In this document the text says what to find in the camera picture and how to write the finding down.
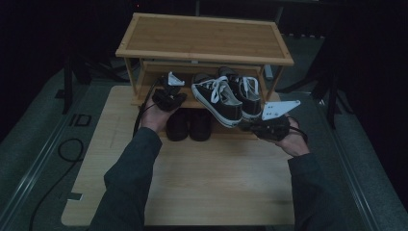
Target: white shoelace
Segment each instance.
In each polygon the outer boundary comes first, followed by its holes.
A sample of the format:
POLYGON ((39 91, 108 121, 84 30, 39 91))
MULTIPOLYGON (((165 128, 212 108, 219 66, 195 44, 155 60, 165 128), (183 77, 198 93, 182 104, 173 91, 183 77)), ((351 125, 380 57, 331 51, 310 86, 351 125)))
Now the white shoelace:
POLYGON ((223 85, 221 86, 220 83, 222 81, 228 81, 228 78, 226 76, 221 76, 217 79, 212 79, 212 80, 207 80, 205 82, 200 83, 199 85, 203 86, 204 88, 213 90, 211 93, 211 102, 212 103, 217 103, 218 100, 220 99, 220 94, 224 91, 228 85, 223 85))
POLYGON ((245 90, 246 97, 249 97, 248 96, 249 89, 251 89, 252 92, 254 92, 256 95, 259 94, 259 92, 258 92, 258 80, 256 78, 243 76, 242 77, 242 83, 243 83, 243 89, 245 90))

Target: high-top sneaker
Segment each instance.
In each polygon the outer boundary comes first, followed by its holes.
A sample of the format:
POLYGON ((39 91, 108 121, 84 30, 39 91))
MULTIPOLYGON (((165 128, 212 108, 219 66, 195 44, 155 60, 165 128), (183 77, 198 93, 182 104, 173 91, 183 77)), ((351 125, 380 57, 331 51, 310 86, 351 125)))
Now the high-top sneaker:
POLYGON ((258 80, 241 76, 227 66, 219 68, 218 76, 228 78, 228 85, 234 96, 242 102, 242 118, 249 121, 257 119, 262 112, 258 80))
POLYGON ((215 79, 206 73, 198 73, 191 82, 192 94, 222 125, 232 128, 240 123, 242 102, 234 96, 227 77, 215 79))

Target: black sneaker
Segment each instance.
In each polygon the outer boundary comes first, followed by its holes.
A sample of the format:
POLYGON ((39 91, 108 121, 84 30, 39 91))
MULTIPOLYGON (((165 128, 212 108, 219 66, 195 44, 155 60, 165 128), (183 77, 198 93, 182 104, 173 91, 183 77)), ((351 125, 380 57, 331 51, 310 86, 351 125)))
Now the black sneaker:
POLYGON ((254 77, 241 76, 233 69, 222 66, 218 76, 226 76, 228 84, 235 97, 242 102, 242 118, 255 120, 262 112, 259 96, 258 80, 254 77))
POLYGON ((242 119, 242 102, 231 91, 227 77, 215 79, 206 73, 192 77, 192 94, 225 127, 237 126, 242 119))
POLYGON ((206 141, 211 136, 212 119, 207 109, 190 109, 190 138, 194 141, 206 141))
POLYGON ((185 108, 178 109, 166 123, 166 134, 171 141, 182 141, 189 135, 188 111, 185 108))

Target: hand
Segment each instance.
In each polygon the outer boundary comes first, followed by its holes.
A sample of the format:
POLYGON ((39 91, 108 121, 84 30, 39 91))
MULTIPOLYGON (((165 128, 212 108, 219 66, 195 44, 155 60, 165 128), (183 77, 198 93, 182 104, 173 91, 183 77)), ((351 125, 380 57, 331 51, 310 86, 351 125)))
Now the hand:
POLYGON ((159 107, 154 105, 153 100, 150 98, 146 103, 146 110, 141 117, 140 127, 147 127, 159 133, 165 128, 168 118, 176 110, 177 109, 171 112, 162 111, 159 107))
MULTIPOLYGON (((299 125, 294 119, 289 118, 289 122, 292 127, 299 128, 299 125)), ((290 130, 289 135, 286 136, 286 138, 284 138, 283 140, 271 142, 281 147, 282 150, 293 157, 310 153, 309 147, 307 146, 303 137, 294 130, 290 130)))

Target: wooden shoe rack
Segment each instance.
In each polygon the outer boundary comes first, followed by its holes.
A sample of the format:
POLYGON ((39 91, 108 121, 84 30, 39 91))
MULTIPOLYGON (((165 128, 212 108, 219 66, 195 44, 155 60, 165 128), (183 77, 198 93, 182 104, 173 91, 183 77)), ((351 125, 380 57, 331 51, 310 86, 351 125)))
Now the wooden shoe rack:
MULTIPOLYGON (((284 66, 293 59, 274 22, 197 16, 135 13, 116 50, 123 57, 133 87, 133 104, 141 105, 151 85, 161 76, 173 74, 186 82, 181 92, 188 98, 182 107, 203 108, 191 92, 195 73, 216 75, 227 65, 240 74, 257 77, 263 104, 278 101, 274 92, 284 66), (135 78, 130 59, 140 59, 135 78), (278 66, 271 87, 264 80, 264 66, 278 66)), ((238 128, 214 123, 212 138, 253 139, 238 128)))

